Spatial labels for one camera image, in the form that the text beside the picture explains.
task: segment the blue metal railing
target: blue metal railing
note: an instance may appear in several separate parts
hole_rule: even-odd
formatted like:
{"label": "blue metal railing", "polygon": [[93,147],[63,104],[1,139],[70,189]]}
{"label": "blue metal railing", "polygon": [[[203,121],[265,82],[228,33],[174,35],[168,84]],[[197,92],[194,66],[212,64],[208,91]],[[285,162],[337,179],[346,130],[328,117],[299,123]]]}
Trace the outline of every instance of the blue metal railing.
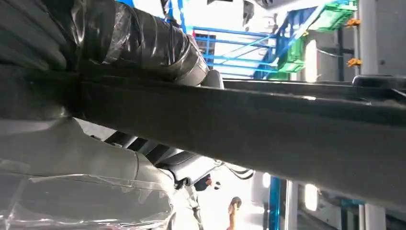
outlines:
{"label": "blue metal railing", "polygon": [[281,210],[281,180],[275,176],[271,177],[269,195],[269,230],[279,230],[279,213]]}
{"label": "blue metal railing", "polygon": [[[323,11],[324,5],[291,11],[288,13],[285,21],[276,33],[276,52],[274,54],[266,54],[262,62],[274,62],[282,57],[298,38],[311,26]],[[265,68],[263,65],[258,66],[259,69]],[[266,73],[256,71],[253,76],[255,79],[263,79]]]}
{"label": "blue metal railing", "polygon": [[[206,42],[206,48],[205,52],[203,52],[203,57],[206,60],[206,63],[208,66],[222,66],[222,67],[231,67],[231,68],[238,68],[238,69],[250,69],[254,71],[263,71],[266,73],[275,73],[277,70],[275,67],[271,65],[269,62],[264,62],[261,60],[253,60],[253,59],[247,59],[247,58],[240,58],[241,56],[244,56],[250,52],[256,51],[260,48],[266,48],[267,50],[272,50],[275,49],[275,45],[269,45],[268,43],[262,43],[264,41],[268,41],[269,39],[275,38],[276,36],[273,34],[266,34],[266,33],[255,33],[255,32],[246,32],[246,31],[233,31],[233,30],[226,30],[226,29],[218,29],[218,28],[207,28],[207,27],[198,27],[194,26],[193,30],[195,31],[206,31],[208,33],[213,32],[213,33],[225,33],[225,34],[232,34],[232,35],[245,35],[245,36],[254,36],[254,37],[259,37],[257,40],[247,43],[247,42],[240,42],[240,41],[232,41],[232,40],[222,40],[222,39],[214,39],[211,38],[209,35],[206,37],[195,37],[196,41],[201,41],[201,42]],[[226,44],[234,44],[234,45],[241,45],[240,47],[231,50],[225,54],[222,55],[210,55],[209,54],[209,48],[211,43],[226,43]],[[253,47],[254,49],[243,52],[241,54],[238,54],[236,56],[231,56],[233,53],[237,53],[237,51],[240,51],[246,47]],[[225,64],[228,61],[239,61],[241,62],[241,65],[234,64],[234,65],[228,65]],[[267,66],[266,68],[257,68],[257,67],[250,67],[250,66],[245,66],[244,63],[255,63],[258,65],[264,65]]]}

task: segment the dark metal rail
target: dark metal rail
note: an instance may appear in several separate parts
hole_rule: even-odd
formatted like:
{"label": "dark metal rail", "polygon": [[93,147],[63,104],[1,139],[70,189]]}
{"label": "dark metal rail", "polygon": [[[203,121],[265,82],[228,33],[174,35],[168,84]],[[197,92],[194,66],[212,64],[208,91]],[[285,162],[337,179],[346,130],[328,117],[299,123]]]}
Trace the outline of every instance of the dark metal rail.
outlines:
{"label": "dark metal rail", "polygon": [[0,115],[30,117],[34,107],[16,110],[22,97],[10,93],[36,95],[43,105],[59,102],[76,117],[128,134],[406,210],[402,92],[277,83],[219,90],[136,76],[72,75],[69,82],[63,73],[42,75],[53,77],[0,71]]}

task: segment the orange bracket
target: orange bracket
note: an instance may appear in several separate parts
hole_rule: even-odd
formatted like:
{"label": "orange bracket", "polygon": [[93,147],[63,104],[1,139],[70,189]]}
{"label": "orange bracket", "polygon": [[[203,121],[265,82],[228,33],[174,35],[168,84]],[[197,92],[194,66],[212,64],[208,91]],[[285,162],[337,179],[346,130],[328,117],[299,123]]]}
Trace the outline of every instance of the orange bracket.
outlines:
{"label": "orange bracket", "polygon": [[348,20],[346,26],[359,26],[360,24],[361,24],[361,20],[351,18],[350,20]]}
{"label": "orange bracket", "polygon": [[347,62],[348,67],[353,67],[353,66],[360,66],[362,64],[362,61],[356,58],[352,58]]}

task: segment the green plastic crate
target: green plastic crate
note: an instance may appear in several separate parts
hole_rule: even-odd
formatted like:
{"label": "green plastic crate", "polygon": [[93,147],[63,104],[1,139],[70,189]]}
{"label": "green plastic crate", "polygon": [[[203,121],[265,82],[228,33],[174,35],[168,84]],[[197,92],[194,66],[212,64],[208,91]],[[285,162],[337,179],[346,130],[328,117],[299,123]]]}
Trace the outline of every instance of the green plastic crate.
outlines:
{"label": "green plastic crate", "polygon": [[267,79],[268,79],[268,80],[282,80],[282,81],[287,81],[287,80],[289,80],[289,73],[281,73],[281,72],[278,72],[278,73],[270,73],[270,74],[267,76]]}
{"label": "green plastic crate", "polygon": [[338,30],[356,10],[355,1],[349,1],[349,4],[326,4],[318,19],[309,29],[324,32]]}
{"label": "green plastic crate", "polygon": [[304,58],[305,38],[299,38],[278,61],[278,71],[297,73],[305,67]]}

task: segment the wrapped cable bundle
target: wrapped cable bundle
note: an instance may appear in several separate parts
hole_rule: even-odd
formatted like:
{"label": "wrapped cable bundle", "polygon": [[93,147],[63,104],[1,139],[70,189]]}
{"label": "wrapped cable bundle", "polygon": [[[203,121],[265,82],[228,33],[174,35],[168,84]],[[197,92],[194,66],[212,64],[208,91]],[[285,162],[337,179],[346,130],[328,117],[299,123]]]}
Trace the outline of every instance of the wrapped cable bundle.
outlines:
{"label": "wrapped cable bundle", "polygon": [[1,63],[76,71],[91,61],[186,85],[208,71],[193,38],[114,0],[2,0],[0,13]]}

